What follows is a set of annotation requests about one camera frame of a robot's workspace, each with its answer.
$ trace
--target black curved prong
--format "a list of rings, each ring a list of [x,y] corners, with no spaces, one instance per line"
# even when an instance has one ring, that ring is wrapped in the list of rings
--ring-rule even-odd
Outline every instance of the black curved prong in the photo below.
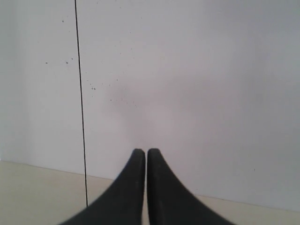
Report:
[[[147,199],[151,225],[232,225],[182,185],[159,149],[150,149],[147,160]]]
[[[112,185],[89,207],[61,225],[141,225],[145,153],[133,150]]]

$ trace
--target thin black cable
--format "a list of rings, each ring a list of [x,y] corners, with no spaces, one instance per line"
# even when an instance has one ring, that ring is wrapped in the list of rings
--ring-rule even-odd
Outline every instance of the thin black cable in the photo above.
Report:
[[[79,35],[78,35],[78,19],[77,19],[77,3],[76,3],[76,0],[74,0],[74,3],[75,3],[77,53],[78,53],[78,67],[79,67],[80,95],[81,95],[81,116],[82,116],[82,136],[83,136],[85,199],[86,199],[86,207],[88,207],[88,185],[87,185],[87,175],[86,175],[85,135],[84,135],[84,116],[83,116],[83,86],[82,86],[82,79],[81,79],[81,66],[80,66],[80,51],[79,51]]]

